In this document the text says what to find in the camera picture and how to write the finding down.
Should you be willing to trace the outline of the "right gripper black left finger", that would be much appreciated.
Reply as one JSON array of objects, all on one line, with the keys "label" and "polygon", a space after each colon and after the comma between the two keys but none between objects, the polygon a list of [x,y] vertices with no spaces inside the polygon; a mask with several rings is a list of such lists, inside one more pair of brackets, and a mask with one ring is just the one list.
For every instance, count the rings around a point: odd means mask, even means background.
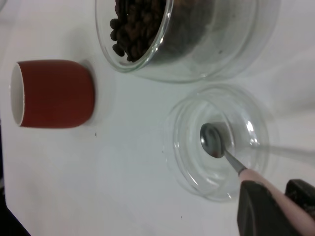
[{"label": "right gripper black left finger", "polygon": [[243,181],[237,213],[241,236],[299,236],[270,191],[255,181]]}]

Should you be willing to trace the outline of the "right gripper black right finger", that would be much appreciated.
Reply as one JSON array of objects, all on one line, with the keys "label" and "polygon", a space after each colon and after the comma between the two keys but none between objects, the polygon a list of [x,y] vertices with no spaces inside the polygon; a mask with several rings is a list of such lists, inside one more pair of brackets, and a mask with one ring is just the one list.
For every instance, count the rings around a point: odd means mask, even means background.
[{"label": "right gripper black right finger", "polygon": [[315,217],[315,187],[301,179],[291,179],[285,195],[303,209],[311,218]]}]

